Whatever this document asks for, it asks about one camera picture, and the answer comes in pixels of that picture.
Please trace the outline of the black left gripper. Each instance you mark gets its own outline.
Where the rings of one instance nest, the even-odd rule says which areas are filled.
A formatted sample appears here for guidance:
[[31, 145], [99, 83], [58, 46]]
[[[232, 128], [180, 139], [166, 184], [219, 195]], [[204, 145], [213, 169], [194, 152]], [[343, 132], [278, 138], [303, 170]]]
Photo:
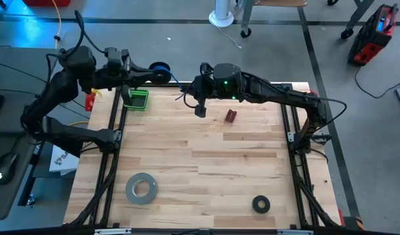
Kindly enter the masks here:
[[131, 69], [131, 75], [133, 77], [133, 87], [140, 87], [145, 84], [147, 81], [152, 79], [153, 70], [140, 67], [134, 63], [131, 64], [131, 58], [129, 54], [129, 50], [123, 49], [121, 50], [121, 60], [122, 60], [122, 68], [120, 69], [120, 76], [124, 80], [122, 81], [122, 86], [120, 87], [120, 95], [123, 99], [124, 106], [131, 106], [131, 95], [130, 88], [128, 84], [128, 76]]

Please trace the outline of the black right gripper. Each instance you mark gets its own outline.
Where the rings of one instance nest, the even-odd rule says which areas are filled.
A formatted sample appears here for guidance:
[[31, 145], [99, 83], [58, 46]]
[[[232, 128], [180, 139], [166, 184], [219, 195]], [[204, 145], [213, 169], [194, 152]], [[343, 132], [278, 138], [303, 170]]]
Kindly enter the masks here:
[[197, 75], [189, 84], [187, 95], [191, 95], [196, 100], [210, 96], [214, 85], [214, 80], [211, 78], [213, 70], [208, 63], [202, 63], [199, 68], [200, 75]]

